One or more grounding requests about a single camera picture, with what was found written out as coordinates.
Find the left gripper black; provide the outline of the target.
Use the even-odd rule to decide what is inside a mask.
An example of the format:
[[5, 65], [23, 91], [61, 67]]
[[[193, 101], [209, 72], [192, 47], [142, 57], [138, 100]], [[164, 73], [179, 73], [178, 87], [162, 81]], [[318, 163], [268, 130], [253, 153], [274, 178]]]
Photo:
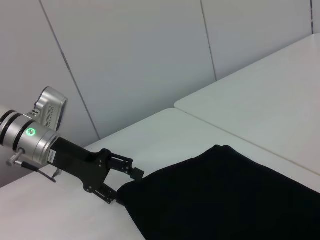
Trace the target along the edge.
[[55, 141], [50, 150], [55, 153], [54, 157], [48, 159], [50, 165], [78, 178], [84, 190], [93, 192], [107, 204], [116, 202], [124, 206], [117, 191], [104, 183], [109, 169], [124, 173], [135, 181], [141, 181], [145, 174], [133, 167], [131, 158], [111, 153], [107, 149], [90, 152], [62, 137]]

